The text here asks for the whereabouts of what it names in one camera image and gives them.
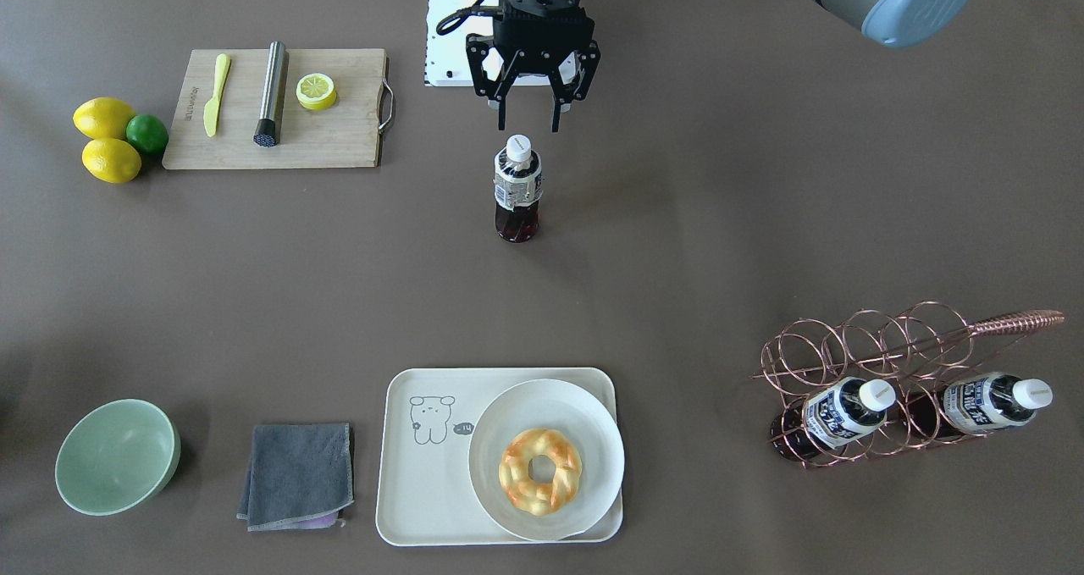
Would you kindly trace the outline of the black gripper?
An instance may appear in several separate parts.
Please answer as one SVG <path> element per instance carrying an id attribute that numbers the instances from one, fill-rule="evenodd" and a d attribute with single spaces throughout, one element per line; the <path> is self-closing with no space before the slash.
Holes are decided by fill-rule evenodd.
<path id="1" fill-rule="evenodd" d="M 588 97 L 601 61 L 594 21 L 581 0 L 476 0 L 466 15 L 492 20 L 491 35 L 467 35 L 466 58 L 473 89 L 496 107 L 498 129 L 505 129 L 512 85 L 534 75 L 552 88 L 557 135 L 562 115 Z"/>

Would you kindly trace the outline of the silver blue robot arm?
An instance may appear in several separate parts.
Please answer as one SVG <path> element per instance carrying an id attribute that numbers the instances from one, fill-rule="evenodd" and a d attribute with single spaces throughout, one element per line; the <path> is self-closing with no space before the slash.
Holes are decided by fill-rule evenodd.
<path id="1" fill-rule="evenodd" d="M 932 38 L 969 0 L 812 0 L 851 25 L 864 38 L 885 47 L 911 47 Z M 552 89 L 553 131 L 562 112 L 584 100 L 601 61 L 594 21 L 581 0 L 476 0 L 441 20 L 438 35 L 453 31 L 472 17 L 488 17 L 490 35 L 469 31 L 464 42 L 473 92 L 498 112 L 505 128 L 506 100 L 524 76 L 547 80 Z"/>

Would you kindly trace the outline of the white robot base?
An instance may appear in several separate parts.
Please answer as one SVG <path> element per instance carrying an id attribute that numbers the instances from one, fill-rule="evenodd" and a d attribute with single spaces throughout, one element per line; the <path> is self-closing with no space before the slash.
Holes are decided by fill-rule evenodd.
<path id="1" fill-rule="evenodd" d="M 429 0 L 427 11 L 425 82 L 429 86 L 472 86 L 466 58 L 469 34 L 491 35 L 492 20 L 468 17 L 466 8 L 476 0 Z M 527 75 L 514 86 L 549 86 L 545 77 Z"/>

